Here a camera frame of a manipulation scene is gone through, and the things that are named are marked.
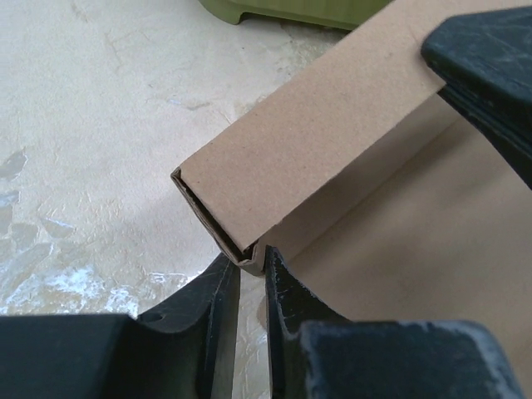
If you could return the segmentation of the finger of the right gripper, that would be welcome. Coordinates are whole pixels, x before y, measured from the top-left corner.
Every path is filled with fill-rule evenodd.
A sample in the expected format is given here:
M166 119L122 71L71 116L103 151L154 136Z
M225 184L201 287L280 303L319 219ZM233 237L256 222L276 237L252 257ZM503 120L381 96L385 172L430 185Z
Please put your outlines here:
M439 96L531 183L531 8L447 18L421 45Z

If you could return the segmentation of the brown cardboard box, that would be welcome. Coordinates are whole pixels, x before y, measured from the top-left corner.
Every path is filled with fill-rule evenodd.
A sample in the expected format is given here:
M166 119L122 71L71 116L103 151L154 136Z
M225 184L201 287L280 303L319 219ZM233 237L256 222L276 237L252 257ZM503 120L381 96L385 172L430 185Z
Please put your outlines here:
M185 160L172 180L219 247L264 248L347 318L467 318L531 389L531 192L440 97L423 40L524 1L395 1Z

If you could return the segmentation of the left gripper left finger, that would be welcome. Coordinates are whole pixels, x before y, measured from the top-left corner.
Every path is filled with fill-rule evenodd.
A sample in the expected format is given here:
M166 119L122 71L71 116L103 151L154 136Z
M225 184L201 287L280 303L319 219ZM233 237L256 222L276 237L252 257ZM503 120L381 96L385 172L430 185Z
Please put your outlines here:
M218 256L133 318L121 313L4 316L4 398L229 398L240 270Z

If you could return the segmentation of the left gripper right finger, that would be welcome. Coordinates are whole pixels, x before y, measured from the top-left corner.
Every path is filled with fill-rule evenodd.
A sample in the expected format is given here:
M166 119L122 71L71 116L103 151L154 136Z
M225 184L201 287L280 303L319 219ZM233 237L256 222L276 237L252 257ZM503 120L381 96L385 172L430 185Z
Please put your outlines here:
M351 321L264 258L274 398L521 398L495 337L465 320Z

